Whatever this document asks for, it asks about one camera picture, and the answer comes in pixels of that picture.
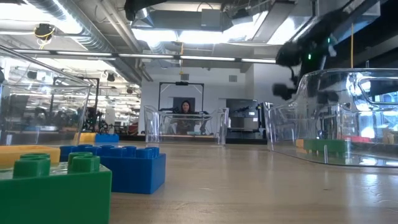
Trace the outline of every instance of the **woman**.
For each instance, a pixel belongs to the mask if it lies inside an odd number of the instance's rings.
[[[189,101],[185,100],[184,102],[182,102],[180,114],[195,114],[195,112],[191,110],[191,104],[189,103]],[[189,131],[195,130],[195,121],[189,120],[189,118],[194,117],[177,115],[175,116],[175,118],[177,120],[177,134],[188,134]]]

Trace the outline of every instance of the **long dark hair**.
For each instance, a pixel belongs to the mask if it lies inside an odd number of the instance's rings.
[[[182,109],[182,105],[184,105],[184,103],[188,103],[188,106],[189,106],[188,112],[186,112],[186,113],[192,113],[191,104],[189,103],[188,100],[184,100],[184,101],[181,103],[181,113],[184,113],[184,110]]]

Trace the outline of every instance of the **clear plastic bin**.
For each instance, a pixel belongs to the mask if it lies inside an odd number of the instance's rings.
[[[266,118],[273,151],[326,164],[398,166],[398,70],[309,73]]]
[[[145,106],[146,142],[201,142],[225,144],[228,108],[211,114],[175,114]]]
[[[78,144],[91,85],[3,46],[0,63],[0,145]]]

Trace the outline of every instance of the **table surface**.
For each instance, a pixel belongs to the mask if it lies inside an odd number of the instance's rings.
[[[315,164],[266,146],[160,151],[165,184],[152,195],[113,193],[110,223],[398,223],[397,169]]]

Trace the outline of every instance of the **black frame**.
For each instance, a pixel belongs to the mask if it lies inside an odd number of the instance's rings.
[[[160,82],[159,83],[159,96],[157,99],[157,109],[160,110],[160,89],[162,88],[163,84],[174,84],[179,85],[180,82]],[[203,111],[203,100],[205,99],[205,84],[203,83],[187,83],[187,85],[201,85],[202,92],[201,92],[201,110]]]

